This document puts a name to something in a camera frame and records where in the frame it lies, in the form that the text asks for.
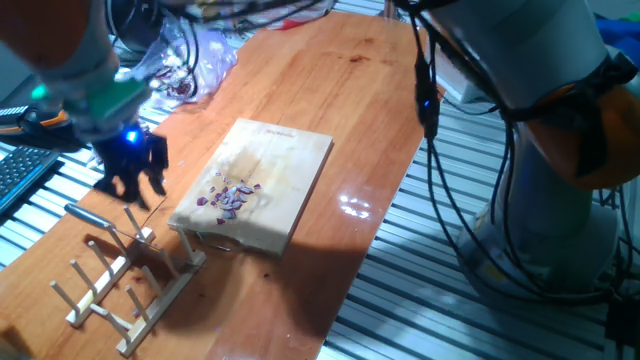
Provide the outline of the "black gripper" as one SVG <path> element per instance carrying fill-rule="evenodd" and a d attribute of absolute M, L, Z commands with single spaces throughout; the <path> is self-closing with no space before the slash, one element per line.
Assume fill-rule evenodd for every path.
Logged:
<path fill-rule="evenodd" d="M 131 126 L 113 137 L 94 142 L 93 148 L 104 167 L 104 176 L 93 185 L 95 190 L 148 211 L 138 181 L 127 176 L 145 173 L 154 192 L 166 195 L 163 181 L 169 160 L 165 137 Z"/>

